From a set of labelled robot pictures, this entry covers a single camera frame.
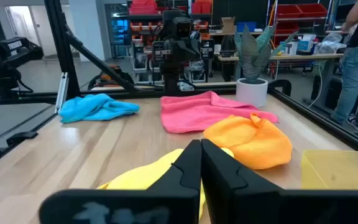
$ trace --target yellow plastic bin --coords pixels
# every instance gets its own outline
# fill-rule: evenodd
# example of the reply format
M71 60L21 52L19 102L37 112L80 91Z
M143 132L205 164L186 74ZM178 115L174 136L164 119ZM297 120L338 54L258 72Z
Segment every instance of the yellow plastic bin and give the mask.
M302 189L358 189L358 152L307 150L301 166Z

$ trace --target gray floor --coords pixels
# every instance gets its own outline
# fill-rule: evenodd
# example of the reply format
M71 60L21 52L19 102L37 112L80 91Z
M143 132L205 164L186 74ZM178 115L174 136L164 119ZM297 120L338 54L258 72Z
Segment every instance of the gray floor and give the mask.
M132 65L129 58L110 60L108 63L118 64L124 72L132 73ZM78 59L75 59L75 67L78 82L80 86L83 86L82 90L85 90L89 80L100 72L100 69L92 63L80 62ZM58 60L29 62L19 67L19 71L22 74L22 81L33 88L35 92L56 92L58 90L61 74ZM292 97L294 100L301 102L303 98L309 98L311 95L314 75L315 74L308 73L303 77L301 71L291 70L280 72L278 78L291 81L293 87ZM220 72L214 72L214 77L210 78L209 81L223 82ZM36 118L26 122L15 130L12 130L10 133L5 133L7 130L21 124L23 121L42 110L45 111L36 116ZM0 138L0 147L6 146L6 138L20 131L31 130L52 114L53 107L45 103L0 106L0 135L5 133L5 135ZM354 132L354 129L347 124L344 125L344 128Z

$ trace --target cardboard box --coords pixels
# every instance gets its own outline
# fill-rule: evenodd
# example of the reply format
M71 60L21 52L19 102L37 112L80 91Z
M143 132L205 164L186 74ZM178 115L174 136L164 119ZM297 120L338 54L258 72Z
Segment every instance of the cardboard box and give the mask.
M233 34L236 31L234 27L235 17L222 17L223 33Z

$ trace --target black metal frame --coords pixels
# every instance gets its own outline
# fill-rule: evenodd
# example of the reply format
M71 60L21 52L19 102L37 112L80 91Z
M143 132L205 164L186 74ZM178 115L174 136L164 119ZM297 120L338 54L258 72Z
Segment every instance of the black metal frame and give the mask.
M71 56L70 44L74 46L80 53L87 57L103 72L112 74L113 77L117 76L105 63L95 57L89 50L83 47L82 43L70 34L70 30L65 27L65 16L62 13L60 0L45 0L45 6L47 8L48 17L50 20L53 38L58 52L58 58L62 72L67 72L69 77L67 97L68 99L76 96L85 96L89 94L105 93L114 99L131 99L131 98L159 98L165 96L163 88L151 88L140 90L117 78L118 83L124 89L121 90L106 90L106 91L80 91L76 72ZM283 87L283 92L277 91L276 87ZM200 86L192 92L181 92L181 96L190 96L200 94L206 91L215 91L217 94L235 94L235 85L210 85ZM269 85L268 93L276 97L282 103L286 104L290 108L297 111L299 114L305 116L312 122L321 126L324 130L345 142L358 151L358 134L350 133L343 130L332 121L324 118L320 114L306 108L300 103L295 102L289 97L291 92L290 82L286 80L280 80L273 82ZM19 103L54 103L57 97L57 93L33 93L22 96L20 99L0 99L0 104L19 104Z

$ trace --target workbench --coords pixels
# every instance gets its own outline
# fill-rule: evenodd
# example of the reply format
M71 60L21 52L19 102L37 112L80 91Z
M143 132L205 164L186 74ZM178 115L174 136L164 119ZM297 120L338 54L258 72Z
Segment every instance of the workbench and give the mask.
M235 99L233 95L223 96ZM54 117L0 159L0 223L38 223L40 203L62 189L94 189L168 152L185 148L202 132L167 133L160 120L160 99L125 100L140 111L111 121L62 124ZM289 164L257 171L285 188L301 187L301 156L306 149L352 150L310 120L268 95L264 111L275 113L293 144ZM206 205L200 223L209 222Z
M234 75L234 79L238 80L241 75L241 66L238 63L239 57L222 57L220 55L217 55L219 61L221 62L236 62L236 74ZM282 60L326 60L327 62L324 65L323 71L321 72L321 94L319 98L315 101L313 106L332 114L333 111L325 106L325 100L327 98L328 94L328 87L329 83L334 75L334 68L336 61L343 57L343 54L316 54L316 55L281 55L281 56L274 56L270 58L270 61L276 61L277 62L277 68L276 68L276 76L278 73L278 66L280 64L280 61Z

